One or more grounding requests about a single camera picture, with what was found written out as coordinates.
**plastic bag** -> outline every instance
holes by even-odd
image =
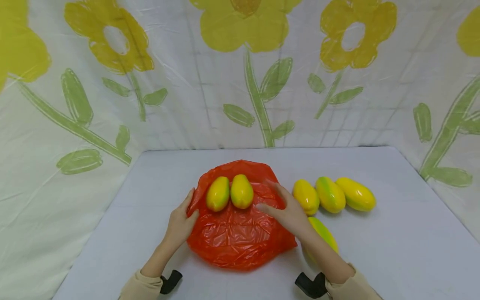
[[[210,184],[219,176],[230,180],[244,174],[253,187],[253,204],[238,209],[229,201],[217,213],[207,209],[205,197]],[[199,209],[200,216],[187,240],[191,250],[212,265],[226,269],[250,271],[269,262],[278,254],[297,246],[295,237],[272,217],[253,206],[266,203],[284,209],[283,200],[275,191],[261,184],[265,179],[278,182],[266,164],[237,160],[221,165],[202,175],[187,210],[190,216]]]

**white table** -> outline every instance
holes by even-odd
[[[391,147],[194,150],[146,152],[92,234],[54,300],[116,300],[130,275],[163,237],[170,211],[198,178],[218,165],[246,159],[269,164],[291,190],[298,179],[349,177],[369,187],[377,207],[318,212],[341,255],[385,300],[478,300],[480,245]],[[184,245],[168,264],[183,273],[160,299],[308,299],[294,285],[314,278],[300,247],[250,273],[210,267]]]

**beige sleeve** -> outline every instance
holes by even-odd
[[[332,284],[325,280],[325,287],[333,300],[382,300],[375,290],[368,284],[367,279],[349,264],[355,275],[344,284]]]
[[[145,277],[138,270],[123,286],[119,300],[156,300],[162,284],[160,277]]]

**yellow flower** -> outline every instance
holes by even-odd
[[[153,70],[154,63],[147,53],[148,37],[142,27],[116,0],[83,0],[65,5],[64,17],[68,25],[81,36],[88,37],[90,50],[96,59],[118,74],[134,68]],[[126,51],[116,52],[108,43],[105,29],[114,27],[126,39]]]
[[[460,25],[456,41],[468,56],[480,56],[480,6],[473,9]]]
[[[342,48],[343,34],[353,23],[363,23],[363,39],[353,49]],[[327,36],[320,59],[330,72],[348,65],[366,68],[377,57],[377,46],[387,40],[396,25],[396,5],[381,0],[332,0],[322,12],[320,28]]]
[[[28,28],[26,0],[0,1],[0,92],[9,76],[32,82],[50,67],[45,43]]]
[[[205,10],[200,29],[213,50],[230,52],[245,44],[252,52],[272,51],[288,34],[287,14],[301,0],[190,0]]]

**left hand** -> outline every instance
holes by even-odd
[[[187,217],[187,209],[192,201],[193,192],[195,188],[191,189],[187,197],[174,209],[170,214],[167,231],[163,242],[168,243],[169,246],[175,250],[178,249],[190,236],[193,226],[198,219],[199,211],[196,210],[190,217]]]

